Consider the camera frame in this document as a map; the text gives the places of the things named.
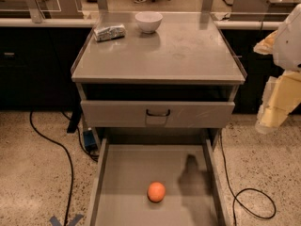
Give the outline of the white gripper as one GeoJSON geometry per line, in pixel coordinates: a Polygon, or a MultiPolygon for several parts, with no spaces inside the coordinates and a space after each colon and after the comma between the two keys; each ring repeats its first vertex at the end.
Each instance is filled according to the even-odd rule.
{"type": "Polygon", "coordinates": [[[255,128],[261,134],[269,134],[301,104],[301,4],[277,31],[258,42],[253,51],[260,55],[273,54],[274,63],[287,70],[278,78],[270,76],[263,91],[255,128]]]}

